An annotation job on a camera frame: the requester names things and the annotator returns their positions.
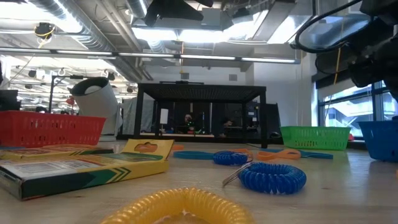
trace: wooden table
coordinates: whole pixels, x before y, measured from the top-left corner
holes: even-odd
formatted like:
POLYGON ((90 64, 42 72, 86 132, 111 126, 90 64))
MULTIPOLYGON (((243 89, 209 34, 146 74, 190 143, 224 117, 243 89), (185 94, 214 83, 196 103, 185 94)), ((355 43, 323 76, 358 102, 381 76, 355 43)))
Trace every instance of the wooden table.
MULTIPOLYGON (((116 151, 125 142, 114 144, 116 151)), ((186 150, 216 152, 251 146, 184 143, 186 150)), ((258 223, 398 223, 398 164, 374 161, 366 151, 330 152, 332 161, 275 160, 307 174, 295 195, 267 195, 245 189, 239 180, 221 188, 235 167, 211 161, 170 158, 163 174, 20 202, 0 190, 0 223, 99 223, 125 204, 156 190, 191 187, 212 191, 247 207, 258 223)))

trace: yellow crayon box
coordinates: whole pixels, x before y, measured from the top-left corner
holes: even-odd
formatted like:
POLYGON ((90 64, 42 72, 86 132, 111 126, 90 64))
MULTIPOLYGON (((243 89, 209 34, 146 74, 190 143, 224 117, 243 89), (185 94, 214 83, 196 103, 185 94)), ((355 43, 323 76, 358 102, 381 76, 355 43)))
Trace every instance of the yellow crayon box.
POLYGON ((113 149, 89 145, 61 144, 28 149, 1 150, 0 159, 31 159, 49 156, 76 156, 113 153, 113 149))
POLYGON ((0 186, 20 200, 165 172, 174 140, 132 140, 119 154, 0 161, 0 186))

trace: window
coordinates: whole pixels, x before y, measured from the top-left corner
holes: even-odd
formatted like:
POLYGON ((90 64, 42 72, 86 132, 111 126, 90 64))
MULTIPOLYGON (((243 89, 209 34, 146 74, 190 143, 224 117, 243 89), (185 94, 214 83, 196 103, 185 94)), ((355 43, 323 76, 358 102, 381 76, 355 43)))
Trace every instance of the window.
POLYGON ((319 126, 348 127, 356 139, 363 139, 359 122, 388 121, 398 116, 398 103, 384 82, 364 88, 352 87, 324 97, 318 104, 319 126))
POLYGON ((325 126, 351 128, 351 134, 362 137, 358 122, 373 120, 373 104, 370 96, 325 105, 325 126))
POLYGON ((391 96, 391 93, 383 93, 383 120, 389 121, 394 116, 398 116, 398 103, 391 96))
MULTIPOLYGON (((342 98, 342 97, 346 97, 346 96, 351 96, 351 95, 355 95, 358 93, 364 93, 364 92, 370 92, 372 90, 372 85, 368 85, 367 87, 363 87, 363 88, 358 88, 356 86, 343 90, 339 93, 333 94, 331 96, 332 100, 338 99, 338 98, 342 98)), ((327 96, 323 99, 323 101, 330 101, 330 96, 327 96)))

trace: yellow coil keychain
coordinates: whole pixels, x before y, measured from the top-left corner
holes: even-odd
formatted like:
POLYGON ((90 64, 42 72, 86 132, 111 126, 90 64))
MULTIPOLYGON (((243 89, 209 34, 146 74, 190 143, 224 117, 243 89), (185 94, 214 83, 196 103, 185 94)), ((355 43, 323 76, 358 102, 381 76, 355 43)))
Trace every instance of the yellow coil keychain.
POLYGON ((105 218, 102 224, 173 223, 181 214, 214 224, 252 224, 242 206, 196 188, 161 190, 142 197, 105 218))

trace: green plastic basket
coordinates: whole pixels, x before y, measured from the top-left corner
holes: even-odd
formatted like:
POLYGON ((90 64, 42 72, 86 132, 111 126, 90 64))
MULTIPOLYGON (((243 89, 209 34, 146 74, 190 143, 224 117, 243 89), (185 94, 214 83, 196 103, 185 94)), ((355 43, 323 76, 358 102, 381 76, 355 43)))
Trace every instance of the green plastic basket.
POLYGON ((351 128, 281 127, 284 144, 294 149, 345 150, 351 128))

